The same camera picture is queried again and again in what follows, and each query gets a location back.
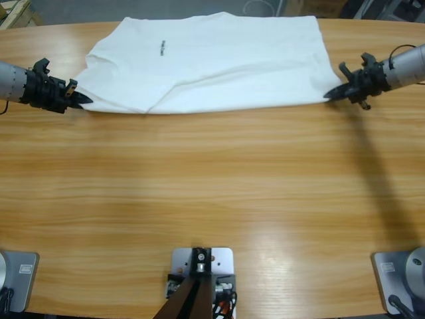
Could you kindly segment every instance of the label sticker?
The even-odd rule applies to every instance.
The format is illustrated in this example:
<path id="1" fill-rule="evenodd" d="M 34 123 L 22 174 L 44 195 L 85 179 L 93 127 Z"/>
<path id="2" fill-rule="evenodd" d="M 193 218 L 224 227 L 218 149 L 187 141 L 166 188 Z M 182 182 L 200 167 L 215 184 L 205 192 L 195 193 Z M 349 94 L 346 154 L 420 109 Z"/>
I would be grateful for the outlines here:
<path id="1" fill-rule="evenodd" d="M 396 269 L 394 268 L 394 263 L 381 263 L 381 269 L 383 272 L 394 272 Z"/>
<path id="2" fill-rule="evenodd" d="M 21 265 L 19 267 L 19 273 L 20 274 L 32 274 L 33 273 L 33 266 L 32 265 Z"/>

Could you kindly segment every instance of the floor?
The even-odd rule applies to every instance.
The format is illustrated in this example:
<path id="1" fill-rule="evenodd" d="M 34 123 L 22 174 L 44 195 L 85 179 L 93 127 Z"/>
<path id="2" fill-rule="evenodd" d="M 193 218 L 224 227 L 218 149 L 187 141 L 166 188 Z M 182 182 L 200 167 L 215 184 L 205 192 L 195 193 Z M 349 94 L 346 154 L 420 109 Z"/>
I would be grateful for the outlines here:
<path id="1" fill-rule="evenodd" d="M 31 0 L 46 25 L 138 19 L 182 19 L 227 11 L 269 17 L 280 0 Z"/>

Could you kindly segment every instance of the white t-shirt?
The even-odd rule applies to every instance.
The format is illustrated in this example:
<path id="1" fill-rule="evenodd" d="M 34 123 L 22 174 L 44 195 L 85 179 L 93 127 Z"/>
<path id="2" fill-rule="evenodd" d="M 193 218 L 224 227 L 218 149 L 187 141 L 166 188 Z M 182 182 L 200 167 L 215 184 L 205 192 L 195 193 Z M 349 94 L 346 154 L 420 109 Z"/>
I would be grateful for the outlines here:
<path id="1" fill-rule="evenodd" d="M 86 57 L 87 110 L 176 114 L 324 102 L 340 85 L 315 17 L 125 18 Z"/>

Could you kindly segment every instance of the gray cylinder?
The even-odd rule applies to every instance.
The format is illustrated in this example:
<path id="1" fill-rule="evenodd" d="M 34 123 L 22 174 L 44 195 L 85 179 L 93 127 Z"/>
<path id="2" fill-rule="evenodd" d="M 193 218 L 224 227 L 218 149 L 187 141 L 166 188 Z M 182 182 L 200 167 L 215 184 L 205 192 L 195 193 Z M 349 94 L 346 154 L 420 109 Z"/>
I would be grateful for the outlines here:
<path id="1" fill-rule="evenodd" d="M 3 288 L 6 281 L 6 270 L 6 256 L 0 251 L 0 290 Z"/>
<path id="2" fill-rule="evenodd" d="M 19 102 L 26 83 L 25 69 L 0 61 L 0 100 Z"/>
<path id="3" fill-rule="evenodd" d="M 393 69 L 389 62 L 383 61 L 383 70 L 392 90 L 425 80 L 425 45 L 392 57 Z"/>
<path id="4" fill-rule="evenodd" d="M 425 300 L 425 247 L 415 249 L 407 258 L 406 281 L 413 294 Z"/>

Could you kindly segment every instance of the table surface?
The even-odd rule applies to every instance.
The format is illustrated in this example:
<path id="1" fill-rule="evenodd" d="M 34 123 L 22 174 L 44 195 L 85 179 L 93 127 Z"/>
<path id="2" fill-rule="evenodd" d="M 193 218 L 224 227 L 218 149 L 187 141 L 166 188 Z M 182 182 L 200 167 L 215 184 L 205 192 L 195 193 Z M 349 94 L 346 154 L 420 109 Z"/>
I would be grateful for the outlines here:
<path id="1" fill-rule="evenodd" d="M 425 25 L 322 20 L 337 70 L 420 45 Z M 77 75 L 117 23 L 0 32 L 0 60 Z M 0 245 L 40 263 L 29 310 L 150 318 L 176 247 L 231 247 L 241 318 L 384 312 L 378 251 L 425 243 L 425 91 L 175 116 L 11 104 L 0 117 Z"/>

